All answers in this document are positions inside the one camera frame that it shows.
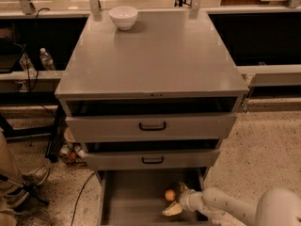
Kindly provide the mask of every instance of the white bowl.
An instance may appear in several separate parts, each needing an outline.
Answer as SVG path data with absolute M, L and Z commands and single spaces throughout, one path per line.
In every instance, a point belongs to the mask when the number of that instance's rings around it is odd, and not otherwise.
M 128 30 L 135 24 L 138 10 L 133 7 L 116 7 L 109 11 L 109 16 L 119 29 Z

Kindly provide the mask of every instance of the cabinet top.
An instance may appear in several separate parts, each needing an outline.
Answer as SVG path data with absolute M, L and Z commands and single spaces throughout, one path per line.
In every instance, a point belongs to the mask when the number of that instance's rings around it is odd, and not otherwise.
M 246 91 L 207 12 L 158 9 L 139 10 L 127 31 L 117 29 L 106 10 L 90 15 L 55 94 L 124 98 Z

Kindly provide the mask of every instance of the plastic bottle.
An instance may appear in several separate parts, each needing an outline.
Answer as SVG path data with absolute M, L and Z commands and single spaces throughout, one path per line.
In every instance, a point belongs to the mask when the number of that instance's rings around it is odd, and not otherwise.
M 27 53 L 24 53 L 19 60 L 19 63 L 25 73 L 29 75 L 30 78 L 33 78 L 37 75 L 34 65 L 32 64 Z
M 43 64 L 45 71 L 55 71 L 53 58 L 45 48 L 40 49 L 40 61 Z

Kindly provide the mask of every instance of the speckled floor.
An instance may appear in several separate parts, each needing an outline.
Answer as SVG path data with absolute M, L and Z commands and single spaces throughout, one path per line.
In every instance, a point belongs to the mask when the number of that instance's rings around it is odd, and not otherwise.
M 205 180 L 206 186 L 254 204 L 264 191 L 276 186 L 301 196 L 301 103 L 282 102 L 250 101 L 250 112 L 238 113 L 230 137 L 222 144 L 221 154 Z M 40 189 L 50 205 L 41 207 L 33 200 L 29 204 L 48 215 L 54 226 L 69 226 L 77 196 L 91 171 L 45 159 L 47 139 L 8 143 L 23 172 L 42 164 L 50 167 L 51 175 Z M 96 225 L 100 190 L 94 176 L 78 202 L 73 225 Z M 230 215 L 218 222 L 222 226 L 244 225 Z

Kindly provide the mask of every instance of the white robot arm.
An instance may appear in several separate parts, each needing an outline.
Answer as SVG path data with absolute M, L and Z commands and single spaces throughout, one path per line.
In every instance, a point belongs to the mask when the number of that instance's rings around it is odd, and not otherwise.
M 186 188 L 179 202 L 173 202 L 163 215 L 168 217 L 182 210 L 199 211 L 212 219 L 221 219 L 227 212 L 246 226 L 301 226 L 301 200 L 283 188 L 266 191 L 257 206 L 234 199 L 214 187 L 201 192 Z

